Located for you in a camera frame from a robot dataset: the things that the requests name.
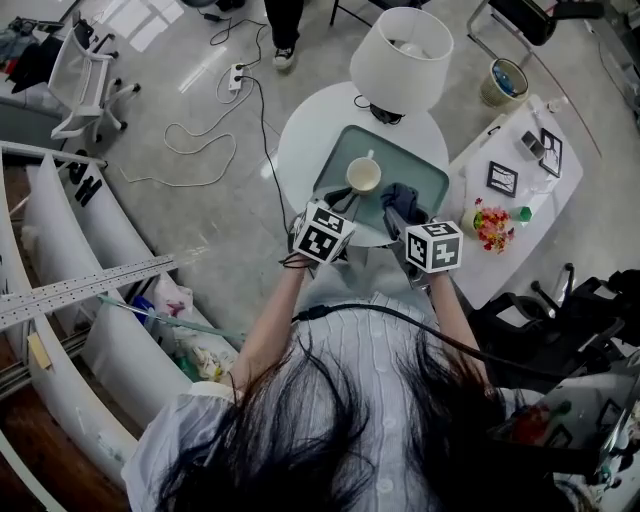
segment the flower bouquet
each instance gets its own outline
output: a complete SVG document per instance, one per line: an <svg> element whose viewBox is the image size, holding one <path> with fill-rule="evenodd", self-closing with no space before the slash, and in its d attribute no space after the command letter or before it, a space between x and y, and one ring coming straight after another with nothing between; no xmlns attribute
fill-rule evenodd
<svg viewBox="0 0 640 512"><path fill-rule="evenodd" d="M486 251L495 250L500 254L515 237L515 228L507 230L510 219L511 215L506 210L483 207L482 199L478 198L475 207L465 211L460 224L467 235L484 242Z"/></svg>

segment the person's leg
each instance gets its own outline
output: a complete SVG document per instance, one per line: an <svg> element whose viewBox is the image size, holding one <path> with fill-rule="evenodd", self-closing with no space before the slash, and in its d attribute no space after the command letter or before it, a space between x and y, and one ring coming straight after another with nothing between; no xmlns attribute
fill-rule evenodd
<svg viewBox="0 0 640 512"><path fill-rule="evenodd" d="M276 56L273 64L277 69L287 69L293 63L298 34L298 23L302 16L303 0L265 0L267 17L271 25Z"/></svg>

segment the round white table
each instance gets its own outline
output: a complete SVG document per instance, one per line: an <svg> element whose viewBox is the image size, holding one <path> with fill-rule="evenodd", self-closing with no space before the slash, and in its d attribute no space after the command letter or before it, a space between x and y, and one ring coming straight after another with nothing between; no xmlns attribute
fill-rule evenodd
<svg viewBox="0 0 640 512"><path fill-rule="evenodd" d="M395 126L382 124L369 109L354 105L353 99L359 94L351 82L332 85L307 98L287 121L280 137L276 172L284 195L297 213L307 206L331 149L349 125L384 137L448 172L447 145L428 112L408 115ZM363 98L359 101L366 104ZM390 242L387 233L357 224L350 244L376 247Z"/></svg>

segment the white cable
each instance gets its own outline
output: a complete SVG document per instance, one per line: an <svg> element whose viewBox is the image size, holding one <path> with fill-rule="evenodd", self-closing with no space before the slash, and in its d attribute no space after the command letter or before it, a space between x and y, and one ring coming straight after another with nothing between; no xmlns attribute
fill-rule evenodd
<svg viewBox="0 0 640 512"><path fill-rule="evenodd" d="M251 68L250 67L245 67L245 69L249 71L249 76L252 76L251 75ZM229 105L229 104L233 103L238 98L238 96L240 94L238 91L236 91L235 95L230 100L223 101L223 100L220 99L220 96L219 96L220 84L222 83L222 79L227 75L227 73L229 71L231 71L231 67L229 67L224 73L222 73L222 76L220 77L220 79L218 80L218 83L216 85L216 98L223 105ZM196 153L200 153L203 149L205 149L207 146L209 146L209 144L212 144L215 141L217 141L219 139L222 139L224 137L230 137L231 141L233 142L233 151L231 152L231 156L227 160L227 163L222 168L222 172L216 178L214 178L212 180L209 180L209 181L205 181L203 183L169 183L167 181L161 180L160 178L156 178L155 176L144 176L142 178L129 178L125 174L125 172L122 169L122 167L120 167L115 162L114 162L114 165L120 170L120 173L122 174L122 177L125 180L127 180L127 183L136 183L136 182L139 182L139 181L151 180L151 181L155 181L156 183L160 183L162 185L166 185L167 187L174 187L174 188L206 187L207 185L213 185L214 183L217 183L218 181L220 181L224 177L224 175L227 172L227 169L229 168L229 166L231 165L231 162L233 161L233 158L236 156L236 150L238 148L238 144L236 143L236 138L233 136L233 134L232 133L228 133L228 132L227 133L223 133L223 134L218 135L218 136L214 137L213 139L205 142L198 149L194 149L192 151L181 151L179 149L174 148L171 144L169 144L169 142L167 142L167 133L169 132L169 129L172 126L178 126L178 127L182 128L182 130L184 130L191 137L202 137L203 135L206 135L206 134L210 133L211 131L213 131L220 124L220 121L222 121L228 114L230 114L236 108L238 108L240 105L242 105L242 103L244 103L244 101L249 96L251 96L251 93L253 92L253 86L254 86L254 81L251 80L251 86L249 87L249 91L247 92L247 94L245 94L239 102L237 102L229 110L227 110L224 114L222 114L218 118L218 120L215 123L213 123L213 125L209 129L203 131L202 133L192 133L189 130L187 130L180 123L171 123L164 130L164 144L165 144L165 146L167 146L171 151L173 151L174 153L177 153L178 155L195 155Z"/></svg>

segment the green tray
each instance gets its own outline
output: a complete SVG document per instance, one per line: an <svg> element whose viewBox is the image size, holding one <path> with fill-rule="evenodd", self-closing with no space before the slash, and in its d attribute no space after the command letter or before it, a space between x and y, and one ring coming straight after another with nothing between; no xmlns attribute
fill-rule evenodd
<svg viewBox="0 0 640 512"><path fill-rule="evenodd" d="M415 188L420 208L429 217L438 213L449 189L449 176L406 149L355 125L342 130L313 186L314 192L318 189L335 190L348 186L347 167L356 158L367 156L370 149L373 149L373 159L382 170L382 179L371 194L356 201L357 211L353 217L356 221L385 231L380 194L392 183L404 183Z"/></svg>

